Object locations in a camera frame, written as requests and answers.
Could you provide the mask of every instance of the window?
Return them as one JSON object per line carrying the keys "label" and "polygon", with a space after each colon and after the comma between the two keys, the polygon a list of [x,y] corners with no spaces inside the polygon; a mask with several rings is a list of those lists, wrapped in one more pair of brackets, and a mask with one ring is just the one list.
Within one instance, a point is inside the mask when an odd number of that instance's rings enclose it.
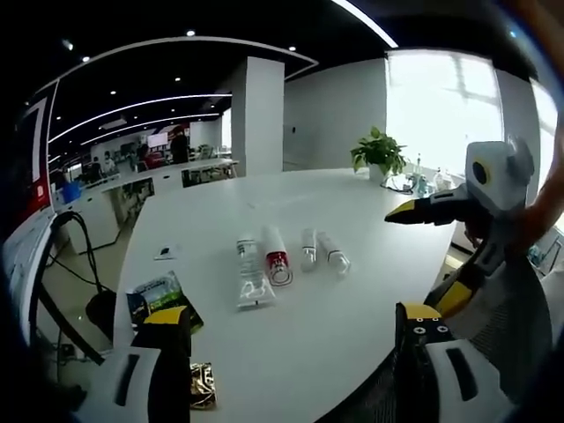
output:
{"label": "window", "polygon": [[466,147],[503,140],[494,67],[449,51],[401,50],[387,63],[387,128],[411,162],[464,174]]}
{"label": "window", "polygon": [[[540,126],[540,169],[538,170],[538,190],[540,190],[545,184],[550,166],[553,163],[558,109],[550,93],[541,84],[532,79],[531,86],[532,93],[535,96]],[[556,222],[556,227],[564,232],[564,216]]]}
{"label": "window", "polygon": [[223,112],[221,117],[221,146],[231,150],[231,109]]}

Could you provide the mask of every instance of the green plant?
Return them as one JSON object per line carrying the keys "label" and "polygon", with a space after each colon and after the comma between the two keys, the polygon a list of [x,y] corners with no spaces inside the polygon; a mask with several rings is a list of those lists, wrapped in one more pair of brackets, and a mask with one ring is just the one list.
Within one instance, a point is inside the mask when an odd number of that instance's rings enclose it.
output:
{"label": "green plant", "polygon": [[375,126],[370,130],[369,136],[359,140],[359,144],[351,150],[354,172],[364,164],[378,165],[384,175],[389,171],[399,174],[404,170],[405,158],[400,152],[405,145],[397,145],[394,138],[380,132]]}

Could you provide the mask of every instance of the ceiling light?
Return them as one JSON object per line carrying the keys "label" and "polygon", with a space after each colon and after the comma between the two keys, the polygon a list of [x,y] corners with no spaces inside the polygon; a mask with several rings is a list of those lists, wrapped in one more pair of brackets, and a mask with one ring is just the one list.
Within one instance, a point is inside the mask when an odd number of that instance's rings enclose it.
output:
{"label": "ceiling light", "polygon": [[166,97],[165,99],[157,99],[157,100],[149,100],[149,101],[143,101],[141,103],[135,103],[135,104],[131,104],[129,106],[125,106],[124,108],[117,108],[115,110],[110,110],[109,112],[106,113],[102,113],[101,115],[97,115],[95,117],[91,117],[90,119],[86,119],[85,121],[78,123],[76,125],[74,125],[72,128],[68,128],[67,130],[64,130],[63,132],[61,132],[59,135],[57,135],[56,137],[52,137],[49,140],[49,143],[52,143],[53,141],[57,140],[58,138],[62,137],[63,135],[68,134],[69,132],[71,132],[72,130],[75,130],[76,128],[81,127],[82,125],[86,125],[87,123],[90,123],[92,121],[95,121],[96,119],[100,119],[101,117],[104,116],[108,116],[108,115],[112,115],[113,113],[117,113],[117,112],[122,112],[123,110],[127,110],[128,108],[136,108],[138,106],[145,106],[147,104],[153,104],[153,103],[160,103],[161,101],[169,101],[169,100],[184,100],[184,99],[202,99],[204,97],[233,97],[232,94],[192,94],[192,95],[179,95],[176,97]]}
{"label": "ceiling light", "polygon": [[371,30],[380,36],[386,44],[391,48],[397,48],[397,43],[391,39],[389,35],[371,18],[369,18],[361,9],[353,4],[347,2],[347,0],[332,0],[334,4],[338,4],[343,9],[351,13],[355,18],[359,19],[364,25],[368,26]]}
{"label": "ceiling light", "polygon": [[74,46],[72,45],[72,43],[68,40],[63,40],[63,45],[69,50],[72,51],[72,49],[74,48]]}
{"label": "ceiling light", "polygon": [[[207,113],[207,114],[202,114],[202,115],[186,115],[186,116],[176,116],[175,119],[190,119],[191,117],[199,117],[199,116],[219,116],[219,113]],[[137,125],[131,125],[128,126],[127,128],[121,128],[119,131],[121,130],[130,130],[132,128],[137,128],[139,126],[144,126],[144,125],[150,125],[152,123],[158,123],[158,122],[164,122],[167,121],[168,119],[170,119],[170,117],[166,118],[166,119],[159,119],[157,121],[150,121],[150,122],[144,122],[144,123],[138,123]],[[114,130],[112,132],[108,132],[107,134],[104,135],[99,135],[95,138],[89,139],[88,141],[85,141],[84,143],[80,143],[80,145],[86,145],[86,144],[90,144],[92,141],[96,141],[102,137],[107,137],[108,135],[113,135],[119,132],[118,130]]]}

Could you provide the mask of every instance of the potted plant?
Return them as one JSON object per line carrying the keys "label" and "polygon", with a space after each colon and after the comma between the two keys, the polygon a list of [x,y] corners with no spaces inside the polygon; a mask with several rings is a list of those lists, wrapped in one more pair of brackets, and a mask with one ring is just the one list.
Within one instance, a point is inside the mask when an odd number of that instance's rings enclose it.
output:
{"label": "potted plant", "polygon": [[352,168],[356,173],[368,165],[370,181],[382,183],[388,172],[400,173],[405,166],[405,158],[400,154],[404,145],[397,145],[394,138],[380,132],[375,126],[368,137],[359,140],[360,146],[351,150]]}

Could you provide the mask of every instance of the bottle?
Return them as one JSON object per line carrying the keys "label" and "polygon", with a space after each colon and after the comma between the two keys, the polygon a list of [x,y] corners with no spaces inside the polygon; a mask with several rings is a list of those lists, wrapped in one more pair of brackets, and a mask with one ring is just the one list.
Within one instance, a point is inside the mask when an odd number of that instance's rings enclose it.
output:
{"label": "bottle", "polygon": [[306,228],[301,231],[301,269],[312,271],[317,261],[317,240],[315,229]]}
{"label": "bottle", "polygon": [[240,294],[238,307],[258,306],[273,302],[274,292],[264,274],[258,244],[250,236],[242,236],[237,241],[239,255]]}
{"label": "bottle", "polygon": [[293,274],[288,263],[288,253],[277,227],[263,227],[263,244],[266,269],[272,286],[285,286],[292,283]]}
{"label": "bottle", "polygon": [[327,255],[327,263],[332,267],[339,277],[343,278],[351,268],[351,262],[346,258],[345,253],[337,246],[335,242],[325,233],[317,233],[317,240],[323,247]]}

